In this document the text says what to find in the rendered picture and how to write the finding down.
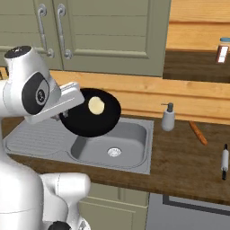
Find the orange carrot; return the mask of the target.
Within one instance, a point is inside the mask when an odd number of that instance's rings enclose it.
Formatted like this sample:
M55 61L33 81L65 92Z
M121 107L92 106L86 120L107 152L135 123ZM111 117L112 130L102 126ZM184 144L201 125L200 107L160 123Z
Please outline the orange carrot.
M189 124L190 124L190 128L192 129L192 131L194 132L194 134L196 135L200 143L206 146L208 144L208 141L206 140L202 132L199 130L196 123L194 121L190 121Z

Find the dark wooden shelf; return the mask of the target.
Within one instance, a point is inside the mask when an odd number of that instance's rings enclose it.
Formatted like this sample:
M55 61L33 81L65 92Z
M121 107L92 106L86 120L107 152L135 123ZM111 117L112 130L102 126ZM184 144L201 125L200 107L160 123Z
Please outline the dark wooden shelf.
M230 53L224 64L215 51L167 50L163 79L230 84Z

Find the jar with blue lid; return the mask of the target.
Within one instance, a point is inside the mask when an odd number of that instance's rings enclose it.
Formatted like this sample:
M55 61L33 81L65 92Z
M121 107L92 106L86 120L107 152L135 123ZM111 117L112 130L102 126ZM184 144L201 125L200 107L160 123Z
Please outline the jar with blue lid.
M223 37L217 47L216 62L224 64L230 49L230 37Z

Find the narrow olive cupboard door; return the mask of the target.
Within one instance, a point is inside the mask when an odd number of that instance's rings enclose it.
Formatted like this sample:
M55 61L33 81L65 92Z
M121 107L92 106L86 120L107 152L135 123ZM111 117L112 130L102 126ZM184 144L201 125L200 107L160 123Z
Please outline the narrow olive cupboard door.
M42 17L42 22L47 48L55 52L53 58L47 56L41 43L38 20L40 4L47 7L47 15ZM6 66L5 52L20 46L34 47L45 59L49 69L63 68L52 0L0 0L0 66Z

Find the grey soap dispenser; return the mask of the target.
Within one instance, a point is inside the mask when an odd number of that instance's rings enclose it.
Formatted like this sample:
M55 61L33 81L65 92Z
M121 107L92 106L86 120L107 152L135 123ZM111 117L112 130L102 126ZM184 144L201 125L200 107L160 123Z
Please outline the grey soap dispenser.
M173 103L166 104L167 108L162 117L162 129L164 131L172 131L174 129L175 113L173 110Z

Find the olive base cupboard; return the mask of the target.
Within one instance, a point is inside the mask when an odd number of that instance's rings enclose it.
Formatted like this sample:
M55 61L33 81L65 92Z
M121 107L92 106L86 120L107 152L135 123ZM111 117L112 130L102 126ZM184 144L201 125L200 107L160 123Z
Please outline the olive base cupboard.
M79 202L92 230L146 230L149 193L93 183Z

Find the black bowl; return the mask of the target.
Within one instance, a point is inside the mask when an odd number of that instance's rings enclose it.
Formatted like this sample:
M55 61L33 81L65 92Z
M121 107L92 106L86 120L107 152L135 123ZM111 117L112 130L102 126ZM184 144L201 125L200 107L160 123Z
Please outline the black bowl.
M98 137L111 131L119 121L121 107L119 101L110 93L100 89L82 88L84 103L67 111L65 117L59 114L63 125L72 133L82 137ZM93 97L99 97L104 103L101 114L93 114L88 103Z

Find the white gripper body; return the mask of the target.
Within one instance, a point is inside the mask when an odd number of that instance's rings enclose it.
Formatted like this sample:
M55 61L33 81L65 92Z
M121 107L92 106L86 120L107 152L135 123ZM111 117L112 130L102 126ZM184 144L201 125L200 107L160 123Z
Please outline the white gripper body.
M80 92L79 83L72 82L56 87L49 95L48 101L42 111L36 115L26 116L30 124L35 124L70 110L84 102Z

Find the wide olive cupboard door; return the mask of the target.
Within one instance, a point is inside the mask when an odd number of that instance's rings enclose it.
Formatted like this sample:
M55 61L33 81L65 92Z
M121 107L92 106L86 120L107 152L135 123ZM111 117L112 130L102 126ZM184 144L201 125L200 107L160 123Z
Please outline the wide olive cupboard door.
M161 77L171 0L53 0L66 6L73 57L65 70Z

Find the grey steel sink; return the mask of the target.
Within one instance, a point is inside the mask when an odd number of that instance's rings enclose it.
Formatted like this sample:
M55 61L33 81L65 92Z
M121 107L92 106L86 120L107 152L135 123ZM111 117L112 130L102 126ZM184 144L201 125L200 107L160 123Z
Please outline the grey steel sink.
M154 122L121 118L100 137L80 137L61 121L26 121L4 138L8 154L83 164L131 173L150 173Z

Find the grey dishwasher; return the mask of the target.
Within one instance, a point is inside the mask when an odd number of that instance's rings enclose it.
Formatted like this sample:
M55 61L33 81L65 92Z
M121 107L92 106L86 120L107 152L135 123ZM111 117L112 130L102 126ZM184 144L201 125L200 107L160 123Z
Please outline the grey dishwasher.
M230 230L230 206L151 193L146 230Z

